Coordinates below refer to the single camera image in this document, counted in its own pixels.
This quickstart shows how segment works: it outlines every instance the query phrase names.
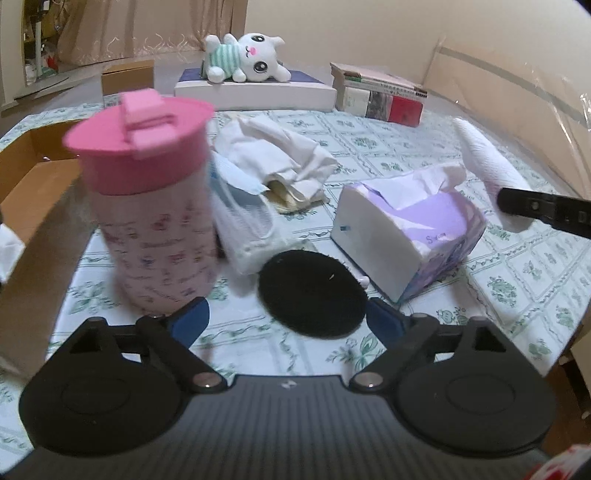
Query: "pink bottle lid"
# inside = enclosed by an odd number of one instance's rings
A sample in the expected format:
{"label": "pink bottle lid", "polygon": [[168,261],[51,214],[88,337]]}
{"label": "pink bottle lid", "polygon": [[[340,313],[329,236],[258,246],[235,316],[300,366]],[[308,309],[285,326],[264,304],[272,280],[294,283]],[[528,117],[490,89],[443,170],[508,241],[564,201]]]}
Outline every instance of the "pink bottle lid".
{"label": "pink bottle lid", "polygon": [[64,145],[82,175],[105,195],[150,192],[174,184],[209,158],[205,129],[213,106],[163,98],[154,89],[126,92],[113,106],[73,127]]}

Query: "striped shirt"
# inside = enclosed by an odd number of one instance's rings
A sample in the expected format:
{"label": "striped shirt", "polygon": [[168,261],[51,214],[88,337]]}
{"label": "striped shirt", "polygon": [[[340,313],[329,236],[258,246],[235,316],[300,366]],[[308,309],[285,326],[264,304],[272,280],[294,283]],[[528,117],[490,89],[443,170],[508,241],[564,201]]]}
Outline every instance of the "striped shirt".
{"label": "striped shirt", "polygon": [[209,54],[209,64],[212,67],[220,67],[226,78],[231,77],[240,66],[240,47],[236,44],[221,44],[215,52]]}

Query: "wall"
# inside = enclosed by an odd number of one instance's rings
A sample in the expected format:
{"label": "wall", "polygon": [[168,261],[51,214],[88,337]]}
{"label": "wall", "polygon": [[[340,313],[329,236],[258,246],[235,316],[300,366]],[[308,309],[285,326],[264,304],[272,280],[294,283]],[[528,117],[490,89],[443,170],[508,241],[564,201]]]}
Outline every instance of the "wall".
{"label": "wall", "polygon": [[446,35],[591,93],[591,17],[573,0],[249,0],[246,31],[282,36],[287,62],[384,65],[415,81]]}
{"label": "wall", "polygon": [[24,0],[3,0],[0,4],[0,73],[4,104],[10,104],[25,86],[22,62],[22,8]]}

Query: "floral tablecloth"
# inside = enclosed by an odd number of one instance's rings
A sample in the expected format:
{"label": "floral tablecloth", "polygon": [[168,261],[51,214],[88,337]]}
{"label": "floral tablecloth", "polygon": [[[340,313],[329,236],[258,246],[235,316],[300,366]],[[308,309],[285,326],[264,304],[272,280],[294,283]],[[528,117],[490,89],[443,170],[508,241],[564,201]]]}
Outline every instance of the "floral tablecloth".
{"label": "floral tablecloth", "polygon": [[[85,118],[98,109],[100,105],[82,105],[30,115],[0,140],[0,148],[27,129]],[[330,239],[343,186],[461,159],[451,117],[430,111],[423,113],[418,128],[341,112],[243,114],[268,115],[280,125],[316,140],[337,158],[339,166],[325,185],[329,202],[283,215],[282,221],[293,234],[311,241],[318,251],[338,258],[356,274],[360,272]],[[208,126],[210,139],[232,115],[216,115]],[[532,188],[553,192],[539,174],[505,147],[497,142],[496,145]],[[590,243],[553,231],[541,222],[534,222],[521,234],[504,231],[478,179],[469,176],[460,190],[483,210],[489,221],[486,232],[459,268],[443,275],[401,309],[406,313],[430,313],[445,324],[462,324],[473,315],[488,316],[545,374],[571,338],[591,297]],[[368,293],[379,296],[372,286]],[[256,298],[254,279],[236,278],[227,268],[222,269],[208,300],[210,325],[192,349],[228,378],[245,373],[342,374],[348,379],[383,351],[365,323],[348,338],[339,340],[297,335],[262,308]],[[80,259],[57,321],[50,353],[85,318],[93,315],[104,316],[113,325],[131,323],[141,315],[115,285],[113,265],[99,232],[93,235]],[[0,372],[0,471],[13,465],[31,447],[18,420],[20,389],[8,374]]]}

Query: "black felt circle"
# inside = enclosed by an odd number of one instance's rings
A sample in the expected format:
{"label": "black felt circle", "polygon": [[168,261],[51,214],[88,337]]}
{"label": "black felt circle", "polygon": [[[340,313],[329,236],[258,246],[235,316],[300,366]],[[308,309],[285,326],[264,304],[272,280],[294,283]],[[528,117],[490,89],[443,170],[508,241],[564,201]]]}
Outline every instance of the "black felt circle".
{"label": "black felt circle", "polygon": [[289,250],[271,258],[259,275],[259,297],[295,332],[335,338],[355,330],[367,295],[338,260],[316,252]]}

